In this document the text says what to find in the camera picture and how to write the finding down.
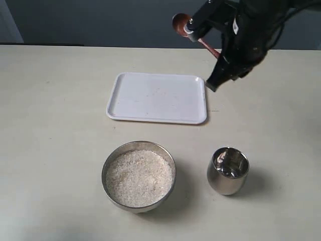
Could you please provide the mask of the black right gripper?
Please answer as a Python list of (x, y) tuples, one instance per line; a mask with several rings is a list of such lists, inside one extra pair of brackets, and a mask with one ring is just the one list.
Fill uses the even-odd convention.
[(238, 10), (234, 1), (206, 1), (188, 21), (188, 29), (223, 32), (228, 25), (221, 55), (206, 86), (216, 92), (225, 82), (252, 71), (265, 58), (278, 21), (288, 10), (289, 1), (240, 1)]

